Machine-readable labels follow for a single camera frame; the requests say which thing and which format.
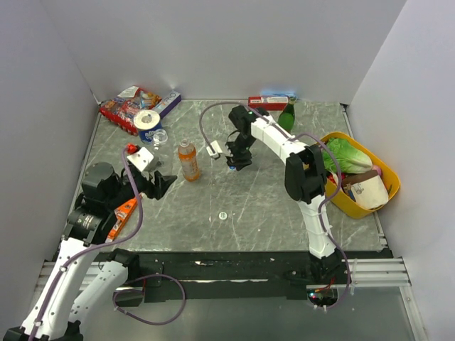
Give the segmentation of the clear plastic bottle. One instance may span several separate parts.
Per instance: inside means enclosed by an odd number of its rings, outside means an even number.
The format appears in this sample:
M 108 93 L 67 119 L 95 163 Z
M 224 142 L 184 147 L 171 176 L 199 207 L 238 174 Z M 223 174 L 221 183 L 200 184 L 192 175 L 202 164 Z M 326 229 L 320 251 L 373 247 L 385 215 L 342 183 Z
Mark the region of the clear plastic bottle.
M 157 129 L 153 135 L 153 148 L 155 150 L 162 149 L 168 144 L 168 134 L 164 129 Z

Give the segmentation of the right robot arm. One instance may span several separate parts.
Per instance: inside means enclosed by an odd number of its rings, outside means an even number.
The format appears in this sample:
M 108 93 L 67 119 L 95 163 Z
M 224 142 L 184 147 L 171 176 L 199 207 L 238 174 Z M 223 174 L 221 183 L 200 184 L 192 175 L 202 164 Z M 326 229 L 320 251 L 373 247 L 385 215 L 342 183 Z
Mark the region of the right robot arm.
M 290 133 L 281 131 L 263 109 L 257 116 L 239 105 L 228 117 L 238 135 L 226 143 L 227 164 L 240 171 L 252 164 L 250 147 L 261 141 L 284 164 L 284 187 L 288 196 L 297 202 L 309 236 L 310 271 L 313 280 L 326 283 L 341 265 L 331 226 L 326 213 L 326 170 L 319 145 L 307 145 Z

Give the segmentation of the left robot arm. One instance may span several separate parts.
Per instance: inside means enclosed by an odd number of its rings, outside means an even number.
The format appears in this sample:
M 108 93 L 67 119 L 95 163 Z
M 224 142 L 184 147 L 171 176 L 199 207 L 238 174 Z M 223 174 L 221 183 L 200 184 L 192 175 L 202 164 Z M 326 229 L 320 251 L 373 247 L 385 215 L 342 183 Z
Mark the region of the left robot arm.
M 83 340 L 95 311 L 122 284 L 141 276 L 139 255 L 116 248 L 87 288 L 82 282 L 117 222 L 115 209 L 142 194 L 159 200 L 176 180 L 156 171 L 142 175 L 131 163 L 116 174 L 111 164 L 91 165 L 82 191 L 69 214 L 60 251 L 39 299 L 22 324 L 10 328 L 5 340 Z

